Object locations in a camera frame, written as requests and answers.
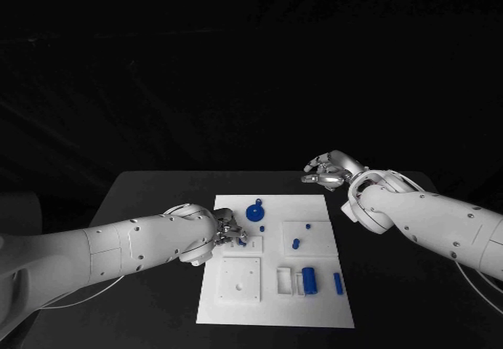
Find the blue circular object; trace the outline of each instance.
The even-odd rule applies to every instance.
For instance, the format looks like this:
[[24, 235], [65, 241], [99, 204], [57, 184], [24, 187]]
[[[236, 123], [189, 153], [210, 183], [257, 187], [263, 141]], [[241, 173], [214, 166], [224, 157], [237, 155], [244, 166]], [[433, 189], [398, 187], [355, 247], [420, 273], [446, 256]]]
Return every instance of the blue circular object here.
[[264, 208], [263, 208], [263, 200], [259, 198], [256, 205], [251, 205], [247, 208], [247, 218], [253, 221], [253, 222], [259, 222], [263, 218], [264, 218]]

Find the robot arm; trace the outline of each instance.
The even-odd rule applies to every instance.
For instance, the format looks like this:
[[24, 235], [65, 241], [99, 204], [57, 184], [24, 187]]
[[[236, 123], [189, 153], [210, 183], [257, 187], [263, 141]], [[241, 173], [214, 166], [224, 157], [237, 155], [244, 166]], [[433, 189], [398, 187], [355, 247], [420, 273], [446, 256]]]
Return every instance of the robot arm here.
[[29, 314], [77, 289], [176, 258], [201, 265], [215, 246], [247, 241], [231, 209], [165, 214], [42, 236], [0, 235], [0, 340]]
[[397, 225], [411, 241], [503, 280], [503, 215], [437, 193], [416, 191], [396, 171], [377, 171], [339, 151], [319, 156], [303, 182], [331, 191], [351, 184], [342, 210], [354, 222], [383, 234]]

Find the table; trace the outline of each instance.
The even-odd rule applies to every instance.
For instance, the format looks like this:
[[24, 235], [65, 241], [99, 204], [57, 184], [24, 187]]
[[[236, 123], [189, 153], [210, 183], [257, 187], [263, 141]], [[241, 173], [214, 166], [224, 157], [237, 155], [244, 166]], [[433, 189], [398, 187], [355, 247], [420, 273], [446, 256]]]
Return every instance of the table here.
[[[91, 225], [163, 213], [189, 202], [212, 209], [217, 194], [325, 194], [357, 329], [197, 324], [204, 267], [175, 261], [126, 276], [81, 305], [41, 311], [25, 348], [498, 347], [502, 317], [453, 262], [397, 228], [378, 235], [354, 223], [341, 211], [347, 190], [331, 193], [302, 183], [303, 173], [126, 172]], [[436, 191], [424, 174], [403, 174]], [[83, 300], [112, 282], [81, 289], [55, 305]]]

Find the blue battery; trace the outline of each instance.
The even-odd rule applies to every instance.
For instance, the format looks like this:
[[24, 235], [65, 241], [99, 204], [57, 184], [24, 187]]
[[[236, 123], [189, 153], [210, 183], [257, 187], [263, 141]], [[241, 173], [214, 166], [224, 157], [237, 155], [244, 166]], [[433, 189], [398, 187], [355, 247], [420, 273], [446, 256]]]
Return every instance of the blue battery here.
[[341, 274], [339, 273], [334, 274], [334, 279], [336, 280], [338, 294], [344, 294], [344, 282], [341, 281]]
[[315, 269], [303, 268], [302, 269], [302, 280], [305, 281], [305, 293], [316, 294], [318, 293], [318, 278], [315, 277]]

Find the small blue piece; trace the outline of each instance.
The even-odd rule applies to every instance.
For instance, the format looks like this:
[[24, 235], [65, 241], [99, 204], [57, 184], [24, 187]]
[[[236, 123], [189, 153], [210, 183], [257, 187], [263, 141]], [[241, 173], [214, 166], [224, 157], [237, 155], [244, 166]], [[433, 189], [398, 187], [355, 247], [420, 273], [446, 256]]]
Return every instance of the small blue piece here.
[[318, 278], [315, 277], [315, 269], [303, 268], [302, 269], [302, 280], [305, 281], [305, 293], [316, 294], [318, 293]]
[[336, 288], [338, 288], [338, 294], [344, 294], [344, 283], [341, 281], [341, 274], [335, 273], [334, 278], [336, 280]]
[[247, 218], [253, 221], [253, 222], [259, 222], [263, 218], [264, 218], [264, 208], [263, 208], [263, 200], [259, 198], [256, 205], [251, 205], [247, 208]]

